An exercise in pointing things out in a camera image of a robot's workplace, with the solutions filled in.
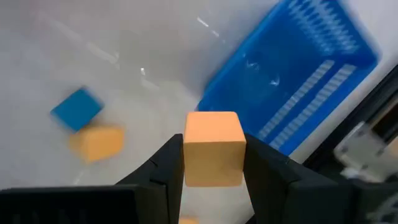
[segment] blue block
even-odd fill
[[[87,125],[103,108],[102,102],[94,99],[86,88],[80,88],[55,107],[51,114],[73,131]]]

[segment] white table surface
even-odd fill
[[[0,1],[0,189],[113,184],[138,168],[195,108],[204,84],[276,0]],[[397,63],[398,1],[349,0],[380,65],[293,154],[303,161]],[[126,146],[86,166],[50,110],[88,86],[96,118],[126,128]],[[244,223],[246,186],[186,188],[182,215]]]

